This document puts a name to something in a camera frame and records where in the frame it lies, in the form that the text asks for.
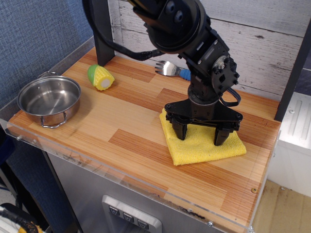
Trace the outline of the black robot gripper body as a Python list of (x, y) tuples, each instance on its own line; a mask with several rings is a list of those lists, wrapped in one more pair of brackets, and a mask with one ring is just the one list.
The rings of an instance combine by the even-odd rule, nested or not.
[(224, 106), (220, 101), (210, 105), (199, 105), (190, 99), (168, 103), (164, 107), (166, 119), (172, 123), (176, 119), (182, 124), (206, 127), (221, 127), (237, 131), (243, 115)]

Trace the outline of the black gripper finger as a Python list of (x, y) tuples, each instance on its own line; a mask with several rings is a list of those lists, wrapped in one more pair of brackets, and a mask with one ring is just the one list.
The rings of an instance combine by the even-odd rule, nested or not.
[(215, 130), (214, 145), (221, 146), (229, 137), (229, 134), (229, 129), (217, 127)]
[(178, 122), (176, 119), (173, 119), (172, 120), (172, 128), (173, 128), (178, 139), (185, 140), (187, 129), (188, 129), (187, 124), (182, 124), (182, 123)]

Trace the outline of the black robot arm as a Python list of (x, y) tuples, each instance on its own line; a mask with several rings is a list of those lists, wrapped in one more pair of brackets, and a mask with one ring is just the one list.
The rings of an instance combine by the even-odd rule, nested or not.
[(198, 0), (134, 0), (132, 6), (152, 44), (185, 59), (191, 72), (188, 98), (165, 105), (175, 134), (185, 139), (189, 124), (214, 127), (214, 144), (222, 145), (242, 120), (240, 113), (222, 102), (223, 93), (238, 83), (239, 74), (203, 5)]

